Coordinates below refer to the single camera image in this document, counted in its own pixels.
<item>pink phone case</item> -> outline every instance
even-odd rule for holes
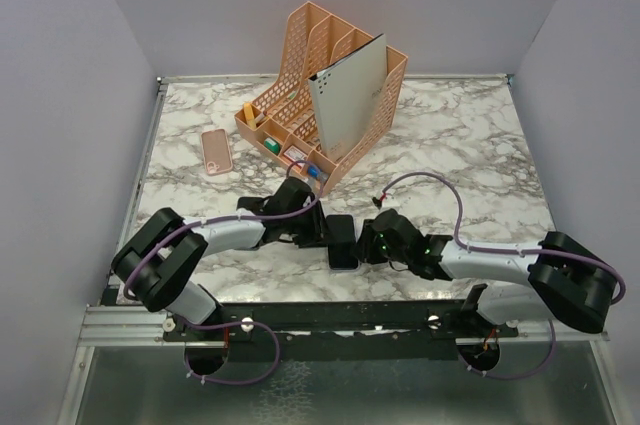
[[[220,175],[233,169],[227,132],[224,129],[219,128],[204,132],[200,136],[200,140],[202,141],[202,157],[207,175]]]

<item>green marker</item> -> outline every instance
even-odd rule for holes
[[[280,152],[280,144],[271,137],[264,141],[264,146],[276,155]]]

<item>white marble surface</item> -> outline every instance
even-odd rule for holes
[[[266,196],[276,190],[284,171],[240,137],[233,118],[268,85],[169,86],[137,226],[161,207],[188,216],[216,216],[235,210],[242,195]],[[200,133],[216,128],[229,135],[234,170],[209,177],[202,164]],[[406,81],[392,130],[323,199],[325,213],[350,213],[360,222],[374,218],[371,197],[392,178],[415,170],[439,172],[458,187],[465,205],[463,238],[537,240],[552,227],[502,80]],[[399,184],[385,204],[423,233],[451,233],[456,218],[451,192],[422,178]],[[280,243],[207,257],[193,279],[221,301],[461,298],[472,283],[429,282],[386,264],[335,273],[329,270],[325,250]]]

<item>smartphone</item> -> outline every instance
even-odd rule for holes
[[[229,140],[224,129],[219,128],[204,132],[200,135],[200,141],[202,142],[202,157],[207,175],[219,175],[233,170]]]
[[[327,250],[331,270],[356,270],[356,229],[352,215],[327,215]]]

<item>small object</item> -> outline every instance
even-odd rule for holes
[[[164,322],[162,322],[162,330],[165,332],[173,332],[176,328],[176,322],[173,318],[167,318]]]
[[[353,249],[356,246],[356,230],[352,215],[327,215],[326,236],[331,270],[356,270],[360,266]]]
[[[428,319],[427,319],[427,325],[429,326],[429,328],[431,330],[437,330],[440,328],[440,325],[442,325],[442,322],[440,322],[440,317],[437,315],[431,315]]]
[[[283,156],[291,162],[307,159],[307,155],[295,145],[291,145],[289,148],[287,148],[284,151]],[[295,168],[297,168],[298,170],[302,170],[302,164],[297,163],[295,165]]]
[[[376,208],[377,208],[378,210],[380,210],[380,209],[382,208],[382,201],[383,201],[385,198],[387,198],[387,194],[386,194],[386,193],[383,193],[383,194],[380,196],[380,198],[373,197],[373,198],[371,199],[371,201],[372,201],[372,202],[373,202],[373,204],[376,206]]]
[[[280,153],[280,144],[271,137],[267,137],[267,139],[264,141],[264,146],[276,155]]]
[[[231,150],[227,132],[219,128],[204,132],[200,136],[202,142],[202,156],[204,158],[204,169],[207,175],[219,175],[233,170],[231,160]]]
[[[245,333],[249,333],[251,330],[253,330],[253,319],[251,317],[244,317],[242,319],[242,322],[251,322],[248,323],[247,325],[240,325],[240,328],[242,328],[242,331]]]
[[[309,170],[307,171],[307,173],[322,183],[327,183],[327,180],[329,180],[329,175],[324,173],[322,170],[320,170],[316,166],[309,167]]]
[[[253,108],[251,107],[251,102],[246,102],[243,106],[243,110],[244,110],[244,119],[247,122],[247,125],[249,125],[249,128],[251,130],[255,130],[257,127],[256,125],[256,117],[253,115]]]

